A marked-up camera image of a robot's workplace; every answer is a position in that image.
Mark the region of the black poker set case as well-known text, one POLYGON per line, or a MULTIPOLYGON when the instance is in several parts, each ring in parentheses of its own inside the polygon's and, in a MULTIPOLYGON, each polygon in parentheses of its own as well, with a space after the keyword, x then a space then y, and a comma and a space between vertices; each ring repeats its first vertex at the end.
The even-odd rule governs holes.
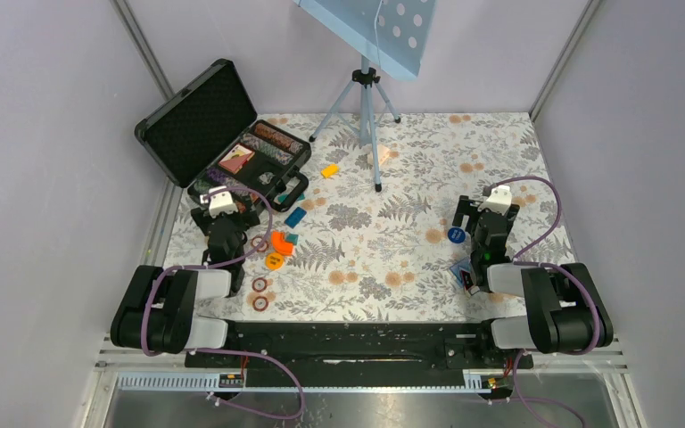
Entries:
POLYGON ((171 182, 186 190, 194 203, 202 205, 201 195, 224 185, 231 188, 240 211, 263 210, 256 192, 263 194, 274 210, 279 195, 296 187, 305 193, 308 188, 309 180, 301 169, 310 158, 311 147, 309 142, 294 136, 304 148, 293 154, 287 165, 255 152, 236 174, 222 169, 219 160, 235 144, 240 144, 243 134, 253 134, 257 122, 267 123, 259 119, 234 63, 218 59, 142 119, 135 127, 135 137, 171 182), (262 185, 258 177, 266 171, 275 177, 269 185, 262 185))

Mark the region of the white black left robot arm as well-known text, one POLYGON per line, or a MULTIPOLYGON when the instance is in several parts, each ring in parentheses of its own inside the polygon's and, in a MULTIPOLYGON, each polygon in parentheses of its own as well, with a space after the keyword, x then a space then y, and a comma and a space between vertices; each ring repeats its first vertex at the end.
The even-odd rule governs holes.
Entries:
POLYGON ((175 269, 140 265, 111 322, 113 345, 153 353, 177 354, 206 349, 219 366, 231 366, 241 354, 241 343, 228 334, 228 321, 200 317, 195 303, 201 299, 229 298, 242 288, 243 262, 213 268, 213 264, 244 255, 248 224, 243 215, 226 209, 210 214, 193 209, 191 215, 207 238, 200 269, 175 269))

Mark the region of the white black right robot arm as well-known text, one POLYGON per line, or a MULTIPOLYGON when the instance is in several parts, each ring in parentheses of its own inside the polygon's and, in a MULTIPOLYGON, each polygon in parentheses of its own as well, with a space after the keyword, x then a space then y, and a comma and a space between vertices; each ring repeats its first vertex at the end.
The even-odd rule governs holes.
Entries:
POLYGON ((613 324, 584 264, 513 261, 507 255, 517 212, 515 204, 462 195, 448 233, 453 243, 470 242, 468 257, 453 268, 468 294, 507 294, 524 301, 524 315, 480 324, 475 345, 479 361, 497 367, 511 350, 583 354, 610 345, 613 324))

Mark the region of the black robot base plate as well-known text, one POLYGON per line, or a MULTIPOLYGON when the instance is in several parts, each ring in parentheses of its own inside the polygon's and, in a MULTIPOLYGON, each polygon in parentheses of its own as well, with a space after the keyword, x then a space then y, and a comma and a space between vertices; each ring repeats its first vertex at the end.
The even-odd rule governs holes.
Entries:
POLYGON ((466 369, 500 375, 516 356, 496 350, 488 330, 469 322, 247 322, 230 324, 227 354, 198 351, 188 368, 236 369, 252 388, 290 387, 277 359, 305 388, 458 387, 466 369))

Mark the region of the blue card deck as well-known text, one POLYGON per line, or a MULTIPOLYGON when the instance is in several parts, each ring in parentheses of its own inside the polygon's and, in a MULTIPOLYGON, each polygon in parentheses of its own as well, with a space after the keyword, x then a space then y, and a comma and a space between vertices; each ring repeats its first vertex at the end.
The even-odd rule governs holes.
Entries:
POLYGON ((479 287, 474 284, 471 277, 471 263, 469 257, 465 257, 453 264, 450 267, 450 272, 455 276, 458 286, 469 295, 474 295, 479 292, 479 287))

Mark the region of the black all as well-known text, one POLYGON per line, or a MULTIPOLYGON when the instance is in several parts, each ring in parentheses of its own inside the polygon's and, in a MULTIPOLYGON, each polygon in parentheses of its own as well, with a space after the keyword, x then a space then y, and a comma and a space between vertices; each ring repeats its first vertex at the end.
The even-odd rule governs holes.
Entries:
POLYGON ((471 273, 468 270, 461 268, 459 270, 459 276, 460 276, 460 280, 461 280, 461 283, 462 283, 465 291, 469 295, 475 294, 476 293, 476 287, 475 287, 474 281, 471 277, 471 273))

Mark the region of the blue small blind button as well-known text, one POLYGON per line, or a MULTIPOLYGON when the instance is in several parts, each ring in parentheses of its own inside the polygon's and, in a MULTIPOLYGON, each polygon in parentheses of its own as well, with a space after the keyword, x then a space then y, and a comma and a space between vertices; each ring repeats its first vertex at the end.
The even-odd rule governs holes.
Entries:
POLYGON ((446 236, 452 243, 455 244, 463 243, 466 240, 466 232, 457 226, 451 227, 446 236))

